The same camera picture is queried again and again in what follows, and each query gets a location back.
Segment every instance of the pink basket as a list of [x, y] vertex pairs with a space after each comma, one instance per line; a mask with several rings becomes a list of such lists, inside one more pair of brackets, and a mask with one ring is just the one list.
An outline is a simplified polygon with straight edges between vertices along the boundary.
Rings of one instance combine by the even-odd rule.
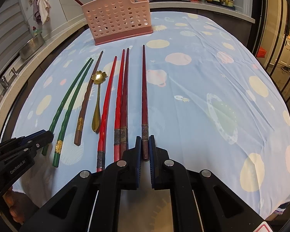
[[148, 0], [94, 0], [82, 8], [95, 45], [153, 32]]

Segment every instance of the silver bolt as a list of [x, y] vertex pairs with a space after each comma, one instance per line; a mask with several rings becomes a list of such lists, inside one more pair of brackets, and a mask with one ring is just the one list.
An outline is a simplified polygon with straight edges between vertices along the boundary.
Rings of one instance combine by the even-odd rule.
[[82, 178], [87, 178], [90, 175], [90, 173], [86, 170], [79, 173], [79, 176]]
[[125, 165], [127, 165], [127, 162], [125, 162], [124, 160], [117, 161], [117, 166], [124, 167]]
[[203, 170], [203, 171], [201, 172], [201, 174], [202, 174], [204, 177], [210, 177], [212, 173], [211, 173], [210, 171], [208, 171], [208, 170]]
[[174, 161], [172, 161], [171, 159], [167, 159], [166, 161], [165, 161], [165, 165], [166, 166], [168, 166], [168, 167], [171, 167], [171, 166], [173, 166], [174, 165]]

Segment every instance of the purple towel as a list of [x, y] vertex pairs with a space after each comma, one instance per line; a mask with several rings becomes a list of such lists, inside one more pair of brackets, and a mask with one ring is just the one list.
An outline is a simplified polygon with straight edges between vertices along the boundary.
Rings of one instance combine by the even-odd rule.
[[33, 20], [36, 21], [38, 25], [42, 25], [41, 15], [38, 7], [38, 0], [33, 1]]

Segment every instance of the tablecloth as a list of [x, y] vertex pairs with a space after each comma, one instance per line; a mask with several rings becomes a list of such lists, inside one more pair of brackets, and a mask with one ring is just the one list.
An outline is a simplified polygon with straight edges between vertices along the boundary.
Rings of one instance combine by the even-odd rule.
[[[72, 81], [92, 57], [104, 51], [98, 70], [113, 81], [107, 124], [106, 165], [113, 162], [114, 116], [122, 49], [130, 48], [128, 86], [129, 148], [141, 135], [142, 45], [146, 45], [149, 134], [171, 159], [187, 169], [211, 170], [263, 218], [290, 201], [290, 116], [270, 77], [255, 57], [212, 20], [181, 12], [151, 13], [154, 33], [94, 45], [83, 32], [48, 67], [26, 100], [13, 136], [48, 130]], [[91, 129], [97, 99], [94, 85], [82, 143], [73, 144], [88, 72], [67, 126], [60, 164], [54, 147], [68, 99], [47, 156], [14, 184], [39, 207], [82, 170], [96, 171], [99, 135]], [[107, 82], [101, 85], [102, 112]], [[142, 163], [141, 186], [123, 191], [119, 231], [172, 231], [168, 190], [153, 191], [149, 162]]]

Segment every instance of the planet print tablecloth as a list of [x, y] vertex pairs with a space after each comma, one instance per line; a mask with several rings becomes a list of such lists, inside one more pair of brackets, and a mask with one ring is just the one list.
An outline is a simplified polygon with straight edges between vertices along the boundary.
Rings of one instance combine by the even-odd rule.
[[[113, 162], [114, 116], [122, 49], [130, 48], [129, 148], [141, 135], [142, 45], [146, 45], [149, 134], [187, 169], [211, 170], [263, 218], [290, 201], [290, 117], [269, 76], [254, 56], [212, 20], [181, 12], [151, 13], [154, 33], [95, 46], [83, 32], [37, 81], [19, 115], [14, 137], [48, 130], [83, 65], [104, 51], [98, 70], [110, 74], [118, 56], [107, 124], [106, 166]], [[93, 66], [77, 96], [60, 164], [54, 147], [72, 98], [54, 132], [53, 148], [14, 184], [42, 206], [82, 170], [96, 171], [99, 135], [91, 129], [97, 86], [91, 91], [82, 143], [74, 145], [77, 118]], [[101, 85], [102, 111], [107, 82]], [[123, 191], [119, 231], [172, 231], [169, 191], [151, 189], [149, 162], [141, 186]]]

